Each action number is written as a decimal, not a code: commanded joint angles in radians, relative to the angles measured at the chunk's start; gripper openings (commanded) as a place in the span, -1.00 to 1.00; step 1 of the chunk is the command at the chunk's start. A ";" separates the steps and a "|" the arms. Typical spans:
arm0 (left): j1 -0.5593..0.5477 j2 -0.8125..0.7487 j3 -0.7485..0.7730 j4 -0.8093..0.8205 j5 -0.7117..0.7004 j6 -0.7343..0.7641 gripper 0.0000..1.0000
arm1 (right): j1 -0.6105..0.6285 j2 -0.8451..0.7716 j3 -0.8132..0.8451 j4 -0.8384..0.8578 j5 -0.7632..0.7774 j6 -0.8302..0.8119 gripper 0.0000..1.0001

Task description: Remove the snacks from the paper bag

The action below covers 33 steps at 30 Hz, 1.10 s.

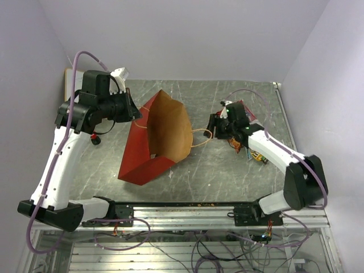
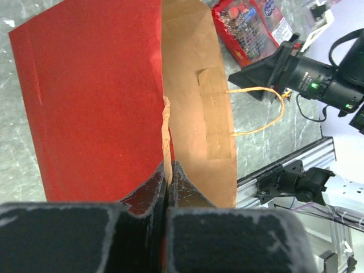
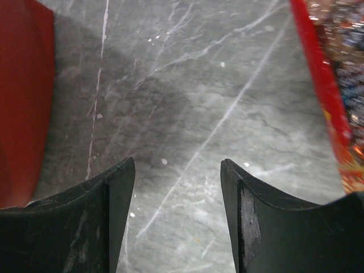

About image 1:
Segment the yellow candy packet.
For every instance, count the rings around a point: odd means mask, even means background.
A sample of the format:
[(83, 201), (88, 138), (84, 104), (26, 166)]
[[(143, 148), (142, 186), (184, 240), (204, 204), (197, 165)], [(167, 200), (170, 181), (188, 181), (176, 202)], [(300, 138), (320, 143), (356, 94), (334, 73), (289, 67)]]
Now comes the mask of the yellow candy packet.
[(250, 152), (251, 156), (258, 162), (262, 162), (263, 164), (267, 164), (268, 160), (260, 153), (256, 152), (256, 151), (251, 151)]

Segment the red paper bag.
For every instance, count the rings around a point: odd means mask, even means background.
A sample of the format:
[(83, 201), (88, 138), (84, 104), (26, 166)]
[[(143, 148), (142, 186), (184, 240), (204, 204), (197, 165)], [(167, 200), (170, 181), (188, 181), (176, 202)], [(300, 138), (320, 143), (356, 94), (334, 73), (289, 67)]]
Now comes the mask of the red paper bag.
[(143, 117), (133, 121), (125, 145), (118, 179), (145, 185), (176, 163), (192, 148), (193, 129), (183, 103), (158, 91), (140, 108)]

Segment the silver blue snack packet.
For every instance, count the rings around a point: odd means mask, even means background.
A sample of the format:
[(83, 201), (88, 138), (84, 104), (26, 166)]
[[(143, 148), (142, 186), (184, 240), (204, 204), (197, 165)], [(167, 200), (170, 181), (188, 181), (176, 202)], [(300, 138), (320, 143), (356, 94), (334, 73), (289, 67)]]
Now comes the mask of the silver blue snack packet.
[(247, 157), (247, 160), (250, 161), (253, 159), (253, 156), (251, 154), (251, 150), (249, 148), (245, 148), (245, 151), (246, 151), (246, 157)]

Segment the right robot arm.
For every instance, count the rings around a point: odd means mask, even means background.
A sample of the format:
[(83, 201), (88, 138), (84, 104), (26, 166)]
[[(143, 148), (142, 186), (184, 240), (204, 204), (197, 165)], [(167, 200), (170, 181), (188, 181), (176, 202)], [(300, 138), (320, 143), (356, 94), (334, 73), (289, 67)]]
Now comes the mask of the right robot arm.
[(316, 202), (328, 202), (328, 187), (322, 162), (316, 155), (306, 156), (282, 144), (271, 136), (259, 121), (251, 120), (242, 101), (222, 101), (222, 110), (209, 117), (208, 138), (227, 140), (239, 152), (242, 147), (262, 155), (284, 175), (281, 191), (255, 202), (251, 220), (265, 224), (271, 214), (284, 210), (316, 208)]

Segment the large red snack bag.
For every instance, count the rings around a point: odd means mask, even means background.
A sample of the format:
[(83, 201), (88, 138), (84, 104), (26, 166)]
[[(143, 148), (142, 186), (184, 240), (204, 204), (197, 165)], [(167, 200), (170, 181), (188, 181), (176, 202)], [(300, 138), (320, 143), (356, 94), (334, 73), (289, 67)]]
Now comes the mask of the large red snack bag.
[(235, 133), (230, 136), (228, 142), (239, 153), (242, 147), (248, 148), (247, 137), (243, 137), (239, 132), (243, 128), (259, 121), (242, 100), (232, 103), (230, 108), (228, 116), (232, 116), (232, 125)]

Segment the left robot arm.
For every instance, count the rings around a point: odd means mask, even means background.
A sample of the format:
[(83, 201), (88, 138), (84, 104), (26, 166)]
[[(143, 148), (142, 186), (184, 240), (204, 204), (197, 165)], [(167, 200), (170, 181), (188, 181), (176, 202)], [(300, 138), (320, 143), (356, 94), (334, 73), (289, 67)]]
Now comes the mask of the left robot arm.
[(76, 201), (69, 195), (78, 161), (96, 126), (104, 119), (124, 123), (142, 117), (125, 87), (128, 74), (126, 68), (83, 73), (76, 101), (65, 101), (57, 111), (53, 146), (42, 178), (31, 197), (19, 202), (18, 213), (67, 232), (90, 220), (97, 219), (103, 226), (115, 221), (115, 201), (99, 196)]

